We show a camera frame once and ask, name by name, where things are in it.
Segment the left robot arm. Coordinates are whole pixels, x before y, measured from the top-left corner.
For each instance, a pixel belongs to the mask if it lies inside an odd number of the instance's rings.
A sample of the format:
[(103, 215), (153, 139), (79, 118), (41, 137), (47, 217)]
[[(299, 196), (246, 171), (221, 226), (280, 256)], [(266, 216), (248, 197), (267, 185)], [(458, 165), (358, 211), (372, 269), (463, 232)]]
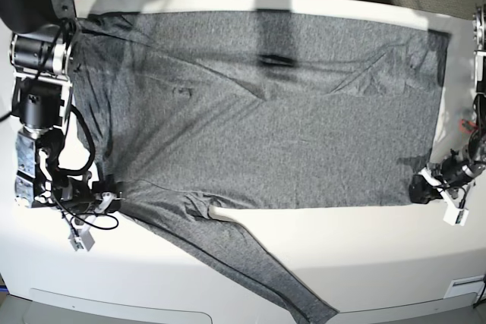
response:
[(415, 204), (427, 204), (432, 200), (450, 198), (455, 200), (463, 192), (459, 204), (465, 208), (470, 184), (485, 172), (485, 6), (477, 8), (472, 21), (476, 42), (474, 58), (475, 98), (473, 108), (475, 122), (462, 121), (463, 127), (471, 131), (463, 150), (450, 154), (434, 167), (424, 167), (412, 177), (409, 185), (409, 199)]

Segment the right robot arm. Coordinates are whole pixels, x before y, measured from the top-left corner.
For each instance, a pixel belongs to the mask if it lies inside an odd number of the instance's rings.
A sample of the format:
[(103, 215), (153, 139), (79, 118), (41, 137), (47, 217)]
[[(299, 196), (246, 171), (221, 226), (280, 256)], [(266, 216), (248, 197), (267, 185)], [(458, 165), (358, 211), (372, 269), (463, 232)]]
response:
[(112, 217), (119, 195), (112, 186), (90, 180), (93, 158), (80, 168), (59, 165), (70, 119), (87, 130), (72, 103), (68, 75), (78, 32), (74, 0), (1, 0), (1, 19), (12, 33), (15, 83), (9, 114), (22, 125), (16, 140), (17, 200), (30, 208), (59, 210), (71, 237), (79, 240), (97, 218)]

